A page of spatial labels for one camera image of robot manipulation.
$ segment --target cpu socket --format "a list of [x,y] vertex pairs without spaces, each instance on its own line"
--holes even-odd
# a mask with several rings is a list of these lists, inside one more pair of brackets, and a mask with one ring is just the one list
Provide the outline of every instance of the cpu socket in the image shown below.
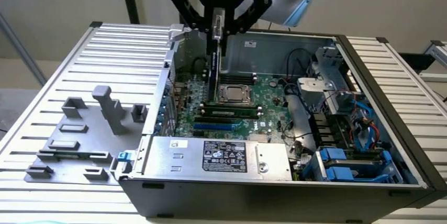
[[249,87],[247,85],[220,85],[220,103],[248,105]]

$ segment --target gray base plate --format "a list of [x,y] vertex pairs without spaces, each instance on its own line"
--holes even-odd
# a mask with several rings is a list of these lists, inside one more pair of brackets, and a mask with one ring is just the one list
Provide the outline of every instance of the gray base plate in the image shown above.
[[[99,106],[88,106],[86,109],[77,109],[81,119],[64,118],[57,124],[42,150],[57,150],[60,152],[109,152],[113,157],[125,150],[139,147],[141,130],[144,123],[135,123],[131,116],[131,108],[123,108],[124,116],[121,124],[127,129],[127,133],[116,136],[104,119]],[[58,130],[62,124],[85,124],[88,126],[86,133],[61,132]],[[77,141],[77,150],[50,149],[48,145],[56,141]],[[109,173],[111,162],[93,162],[90,159],[78,159],[72,156],[60,157],[54,161],[36,159],[34,165],[46,165],[53,173],[49,178],[25,176],[26,182],[42,183],[69,183],[69,184],[100,184],[117,185],[113,176]],[[88,180],[84,176],[85,168],[104,168],[108,178],[105,180]]]

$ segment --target white wall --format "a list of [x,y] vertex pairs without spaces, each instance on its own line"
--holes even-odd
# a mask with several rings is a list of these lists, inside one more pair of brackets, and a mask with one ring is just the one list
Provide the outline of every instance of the white wall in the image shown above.
[[[141,22],[177,22],[169,0],[137,0],[137,6]],[[30,55],[46,60],[65,57],[92,20],[128,23],[124,0],[0,0],[0,12]],[[293,30],[387,37],[399,51],[421,52],[429,40],[447,40],[445,0],[313,0]],[[0,58],[14,56],[0,35]]]

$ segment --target power supply label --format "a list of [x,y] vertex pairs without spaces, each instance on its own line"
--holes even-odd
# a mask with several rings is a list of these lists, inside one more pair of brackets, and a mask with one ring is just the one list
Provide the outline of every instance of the power supply label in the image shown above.
[[245,143],[205,141],[201,168],[207,172],[247,173]]

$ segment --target circuit board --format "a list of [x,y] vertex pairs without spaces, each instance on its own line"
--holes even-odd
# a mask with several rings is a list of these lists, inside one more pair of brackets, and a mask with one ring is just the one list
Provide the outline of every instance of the circuit board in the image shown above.
[[[181,109],[177,114],[175,135],[177,137],[193,137],[195,117],[200,115],[199,106],[207,95],[207,84],[204,81],[192,78],[184,83],[184,92],[180,103]],[[251,134],[268,135],[269,143],[292,144],[291,139],[281,139],[281,132],[277,130],[277,122],[284,126],[289,122],[287,106],[283,107],[284,91],[277,85],[277,79],[271,76],[259,76],[251,89],[251,104],[263,107],[263,115],[259,119],[236,120],[233,131],[203,130],[205,138],[248,140]]]

